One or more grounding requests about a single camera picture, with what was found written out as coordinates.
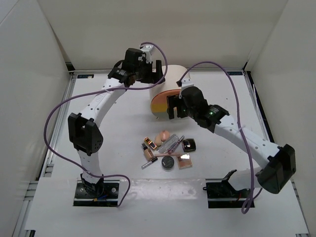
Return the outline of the foundation bottle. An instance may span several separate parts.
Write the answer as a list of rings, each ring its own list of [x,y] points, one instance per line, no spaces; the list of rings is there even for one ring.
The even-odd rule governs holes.
[[[145,143],[142,143],[142,149],[147,161],[150,161],[155,157],[153,152],[148,148],[148,146]]]

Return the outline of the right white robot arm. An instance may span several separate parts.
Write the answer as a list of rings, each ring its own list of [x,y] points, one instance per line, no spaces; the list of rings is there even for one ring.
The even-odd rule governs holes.
[[[272,194],[278,194],[296,172],[295,150],[289,144],[279,146],[251,130],[240,128],[234,117],[219,105],[209,105],[195,86],[181,94],[167,97],[167,113],[174,117],[192,118],[200,127],[221,136],[244,152],[260,166],[254,172],[256,184]]]

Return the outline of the clear plastic tube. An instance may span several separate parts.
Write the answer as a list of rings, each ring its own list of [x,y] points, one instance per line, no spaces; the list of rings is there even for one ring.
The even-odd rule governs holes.
[[[172,134],[166,141],[162,143],[159,147],[159,153],[166,153],[169,149],[171,149],[174,144],[179,140],[179,137],[176,134]]]

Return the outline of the gold black lipstick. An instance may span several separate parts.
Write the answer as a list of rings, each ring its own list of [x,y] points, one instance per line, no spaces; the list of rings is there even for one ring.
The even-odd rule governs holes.
[[[144,139],[144,142],[153,150],[156,150],[158,146],[148,137]]]

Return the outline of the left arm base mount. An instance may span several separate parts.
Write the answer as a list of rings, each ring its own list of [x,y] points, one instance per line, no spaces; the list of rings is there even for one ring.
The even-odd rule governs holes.
[[[73,206],[116,207],[119,200],[119,180],[105,180],[97,192],[89,191],[81,180],[77,181]]]

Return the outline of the silver black mascara tube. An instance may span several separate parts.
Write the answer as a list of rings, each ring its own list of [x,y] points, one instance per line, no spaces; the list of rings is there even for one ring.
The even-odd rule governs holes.
[[[141,169],[143,170],[143,169],[147,168],[148,166],[150,166],[151,164],[153,164],[153,163],[156,162],[157,160],[158,160],[157,157],[151,159],[150,161],[148,161],[147,163],[145,163],[144,165],[142,165],[142,166],[141,166]]]

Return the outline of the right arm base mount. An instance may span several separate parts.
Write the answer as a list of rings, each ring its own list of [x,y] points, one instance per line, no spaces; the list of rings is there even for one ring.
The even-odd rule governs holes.
[[[224,178],[205,180],[209,208],[241,208],[250,194],[250,170],[232,170]]]

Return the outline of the cream drawer organizer box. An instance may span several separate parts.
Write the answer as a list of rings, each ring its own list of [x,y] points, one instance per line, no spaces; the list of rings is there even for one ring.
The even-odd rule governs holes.
[[[152,100],[161,92],[169,90],[178,90],[180,87],[177,85],[177,81],[187,71],[187,68],[180,65],[168,65],[167,74],[165,76],[165,82],[162,82],[149,90],[150,99]]]

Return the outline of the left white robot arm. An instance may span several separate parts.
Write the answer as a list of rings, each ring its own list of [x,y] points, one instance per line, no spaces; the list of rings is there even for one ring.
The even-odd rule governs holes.
[[[153,51],[154,46],[151,44],[142,45],[139,49],[129,48],[125,58],[118,61],[109,72],[102,93],[98,93],[78,114],[72,113],[68,117],[69,139],[84,167],[80,175],[83,187],[94,198],[104,193],[98,157],[103,135],[99,126],[116,100],[135,82],[155,84],[164,81],[160,60],[155,62],[157,68],[153,70]]]

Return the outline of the pink top drawer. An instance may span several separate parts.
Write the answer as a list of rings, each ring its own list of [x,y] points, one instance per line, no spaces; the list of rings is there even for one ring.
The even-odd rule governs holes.
[[[177,95],[179,94],[179,89],[165,90],[161,92],[151,92],[150,91],[150,100],[151,106],[155,105],[166,105],[167,104],[167,96]]]

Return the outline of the black square compact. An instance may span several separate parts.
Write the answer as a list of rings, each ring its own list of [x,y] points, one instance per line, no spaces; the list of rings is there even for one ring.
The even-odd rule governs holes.
[[[182,140],[182,148],[184,152],[195,152],[197,149],[196,142],[193,138],[186,138]]]

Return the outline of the pink blush palette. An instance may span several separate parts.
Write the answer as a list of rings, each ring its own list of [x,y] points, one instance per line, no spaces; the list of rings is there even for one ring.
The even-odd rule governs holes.
[[[191,161],[189,154],[183,154],[183,155],[177,156],[177,162],[178,162],[179,169],[190,168],[193,166],[193,163]]]

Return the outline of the round black compact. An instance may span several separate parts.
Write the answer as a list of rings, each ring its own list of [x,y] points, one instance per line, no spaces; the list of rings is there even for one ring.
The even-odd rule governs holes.
[[[165,156],[161,160],[161,165],[165,170],[171,170],[174,167],[174,159],[171,156]]]

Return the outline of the yellow drawer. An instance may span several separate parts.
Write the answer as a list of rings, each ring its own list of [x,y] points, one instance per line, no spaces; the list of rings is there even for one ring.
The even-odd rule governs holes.
[[[168,109],[167,103],[152,103],[151,111],[152,113],[166,113]]]

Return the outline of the pink pencil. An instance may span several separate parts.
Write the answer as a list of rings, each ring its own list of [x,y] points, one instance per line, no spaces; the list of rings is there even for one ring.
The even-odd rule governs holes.
[[[160,154],[160,153],[156,153],[154,154],[154,157],[166,157],[166,156],[171,156],[171,157],[179,157],[182,156],[183,154],[180,153],[164,153],[164,154]]]

